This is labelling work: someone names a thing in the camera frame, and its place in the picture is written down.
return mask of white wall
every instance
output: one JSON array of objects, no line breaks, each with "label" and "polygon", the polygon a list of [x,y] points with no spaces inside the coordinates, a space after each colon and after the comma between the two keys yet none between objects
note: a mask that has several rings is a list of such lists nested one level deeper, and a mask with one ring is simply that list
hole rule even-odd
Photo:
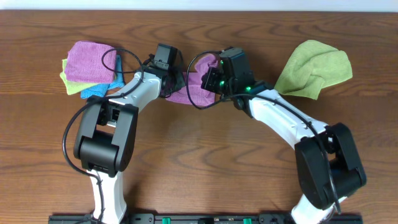
[{"label": "white wall", "polygon": [[398,0],[0,0],[0,9],[398,12]]}]

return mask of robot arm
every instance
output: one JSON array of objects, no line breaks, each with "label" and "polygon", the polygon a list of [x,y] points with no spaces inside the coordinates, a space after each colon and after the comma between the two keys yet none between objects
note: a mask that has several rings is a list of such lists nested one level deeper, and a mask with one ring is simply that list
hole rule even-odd
[{"label": "robot arm", "polygon": [[[97,103],[83,114],[75,141],[74,155],[81,160],[87,172],[101,179],[103,203],[106,209],[102,223],[120,223],[126,212],[123,197],[123,171],[132,156],[136,137],[137,117],[144,107],[162,95],[169,95],[183,87],[182,73],[172,71],[177,49],[159,44],[150,65],[146,65],[143,78],[137,72],[122,89],[112,94],[127,93],[139,82],[139,86],[122,98]],[[115,128],[114,134],[96,129],[96,125]],[[94,218],[101,214],[101,194],[97,180],[90,177],[94,190]]]},{"label": "robot arm", "polygon": [[[304,193],[292,210],[297,224],[321,222],[332,212],[335,198],[342,202],[366,184],[361,159],[345,125],[329,126],[317,121],[285,101],[269,84],[256,82],[242,49],[228,48],[219,57],[221,68],[209,68],[201,87],[231,98],[237,109],[268,125],[295,149],[298,180]],[[322,148],[335,154],[335,159],[325,158]]]}]

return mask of black mounting base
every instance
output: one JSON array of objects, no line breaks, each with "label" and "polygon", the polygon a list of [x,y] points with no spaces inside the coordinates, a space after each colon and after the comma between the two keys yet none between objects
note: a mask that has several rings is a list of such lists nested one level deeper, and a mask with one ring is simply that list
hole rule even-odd
[{"label": "black mounting base", "polygon": [[[75,224],[89,218],[90,215],[52,215],[49,216],[49,224]],[[258,216],[131,214],[121,224],[295,224],[295,222],[289,213],[263,213]],[[363,221],[361,215],[335,215],[327,224],[363,224]]]}]

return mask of blue cloth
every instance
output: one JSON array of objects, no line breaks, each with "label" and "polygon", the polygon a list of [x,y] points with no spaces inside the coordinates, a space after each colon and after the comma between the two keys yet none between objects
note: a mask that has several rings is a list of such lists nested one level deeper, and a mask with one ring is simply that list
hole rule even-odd
[{"label": "blue cloth", "polygon": [[[122,71],[122,60],[120,55],[116,56],[116,71]],[[124,87],[123,74],[117,72],[116,79],[111,84],[98,84],[88,89],[81,91],[80,98],[87,99],[92,95],[103,97],[105,96],[107,90],[112,90],[114,88]]]}]

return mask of lime green towel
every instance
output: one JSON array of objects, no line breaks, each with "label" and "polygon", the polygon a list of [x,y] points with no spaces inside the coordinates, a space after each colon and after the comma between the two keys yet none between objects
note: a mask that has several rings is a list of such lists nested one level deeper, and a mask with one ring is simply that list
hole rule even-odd
[{"label": "lime green towel", "polygon": [[67,88],[68,95],[72,95],[78,93],[82,90],[90,88],[92,86],[98,85],[98,83],[78,83],[71,82],[67,80],[67,76],[65,74],[65,67],[67,66],[67,59],[62,60],[62,72],[60,73],[60,77]]},{"label": "lime green towel", "polygon": [[353,77],[346,53],[316,40],[300,44],[282,71],[275,89],[283,95],[318,99],[322,88]]}]

